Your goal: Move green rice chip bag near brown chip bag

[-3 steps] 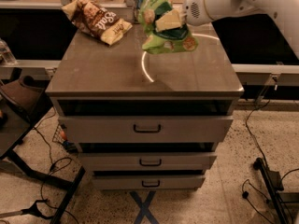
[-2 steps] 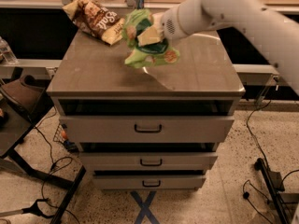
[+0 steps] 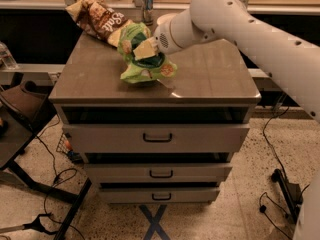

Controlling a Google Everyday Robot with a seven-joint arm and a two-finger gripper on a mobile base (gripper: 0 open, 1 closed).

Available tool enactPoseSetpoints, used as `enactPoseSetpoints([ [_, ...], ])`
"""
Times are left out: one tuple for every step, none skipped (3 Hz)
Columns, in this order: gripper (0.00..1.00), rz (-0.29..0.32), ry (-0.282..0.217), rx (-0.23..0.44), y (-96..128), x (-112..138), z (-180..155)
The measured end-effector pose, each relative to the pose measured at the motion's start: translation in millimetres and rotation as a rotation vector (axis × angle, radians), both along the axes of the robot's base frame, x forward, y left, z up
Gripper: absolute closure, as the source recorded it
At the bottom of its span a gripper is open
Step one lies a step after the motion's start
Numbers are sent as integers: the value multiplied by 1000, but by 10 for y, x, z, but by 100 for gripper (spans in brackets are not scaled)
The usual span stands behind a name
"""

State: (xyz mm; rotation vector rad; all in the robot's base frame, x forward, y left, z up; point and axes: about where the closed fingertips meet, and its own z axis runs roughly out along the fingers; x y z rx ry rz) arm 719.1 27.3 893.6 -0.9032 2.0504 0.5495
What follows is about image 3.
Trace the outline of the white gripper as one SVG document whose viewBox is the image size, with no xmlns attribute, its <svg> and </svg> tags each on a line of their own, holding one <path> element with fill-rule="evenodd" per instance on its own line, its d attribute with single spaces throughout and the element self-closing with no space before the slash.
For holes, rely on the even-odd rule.
<svg viewBox="0 0 320 240">
<path fill-rule="evenodd" d="M 136 61 L 156 56 L 159 50 L 172 54 L 206 40 L 207 35 L 198 29 L 191 20 L 189 10 L 176 13 L 176 16 L 158 25 L 154 37 L 133 40 L 133 54 Z"/>
</svg>

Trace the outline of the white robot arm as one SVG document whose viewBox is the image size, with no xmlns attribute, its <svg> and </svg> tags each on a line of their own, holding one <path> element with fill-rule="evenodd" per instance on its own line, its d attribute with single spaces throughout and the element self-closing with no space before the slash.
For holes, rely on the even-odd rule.
<svg viewBox="0 0 320 240">
<path fill-rule="evenodd" d="M 157 27 L 152 43 L 172 54 L 218 39 L 234 43 L 311 118 L 320 121 L 320 47 L 254 18 L 238 0 L 191 0 L 188 9 Z M 251 240 L 320 240 L 319 178 L 295 191 L 299 200 L 295 205 L 285 172 L 277 170 L 275 176 L 295 222 L 294 231 L 258 234 Z"/>
</svg>

